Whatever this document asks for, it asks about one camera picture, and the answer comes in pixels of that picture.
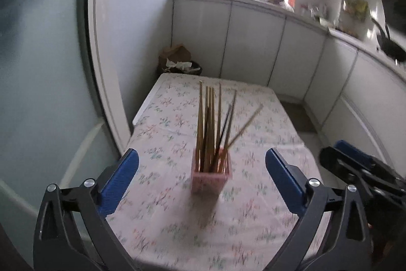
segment floral tablecloth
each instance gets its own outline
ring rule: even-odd
[[[271,89],[221,80],[223,120],[234,89],[238,91],[231,136],[261,103],[263,109],[230,150],[233,179],[220,196],[192,195],[198,82],[214,86],[217,94],[220,80],[163,75],[134,127],[128,147],[140,156],[139,170],[107,217],[109,225],[130,256],[143,262],[187,271],[262,270],[297,220],[265,168],[265,153],[277,147],[308,178],[320,178],[313,156]]]

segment cabinet panel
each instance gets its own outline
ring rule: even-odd
[[[336,38],[328,38],[313,81],[304,101],[322,124],[346,82],[357,49]]]
[[[330,144],[344,139],[369,155],[381,157],[369,132],[351,106],[340,97],[322,127]]]
[[[175,0],[172,45],[184,44],[202,75],[220,77],[231,2]]]
[[[287,21],[269,87],[302,100],[316,70],[326,34]]]
[[[405,82],[368,55],[359,53],[344,93],[374,129],[395,169],[405,175]]]
[[[266,86],[285,19],[233,5],[221,78]]]

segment tiled floor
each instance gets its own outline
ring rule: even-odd
[[[310,118],[306,114],[302,105],[281,102],[290,120],[293,123],[300,138],[303,140],[306,147],[313,154],[316,164],[319,167],[321,180],[326,186],[340,187],[339,181],[332,173],[324,169],[319,163],[319,153],[323,148],[323,144],[320,141],[316,129],[314,128]]]

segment blue gripper pad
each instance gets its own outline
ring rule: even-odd
[[[274,148],[267,151],[265,165],[289,211],[301,217],[306,211],[305,175],[298,167],[287,164]]]
[[[334,148],[338,149],[341,153],[360,163],[365,168],[371,170],[371,156],[360,151],[358,148],[352,146],[345,140],[337,141],[334,145]]]
[[[100,192],[99,214],[105,218],[115,212],[125,190],[138,170],[139,157],[135,150],[129,150],[124,160],[104,185]]]

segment pink container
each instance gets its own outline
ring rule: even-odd
[[[225,159],[225,173],[201,173],[194,171],[195,149],[193,149],[192,169],[190,172],[192,178],[192,193],[211,193],[219,195],[228,179],[233,178],[231,169],[230,154],[227,153]]]

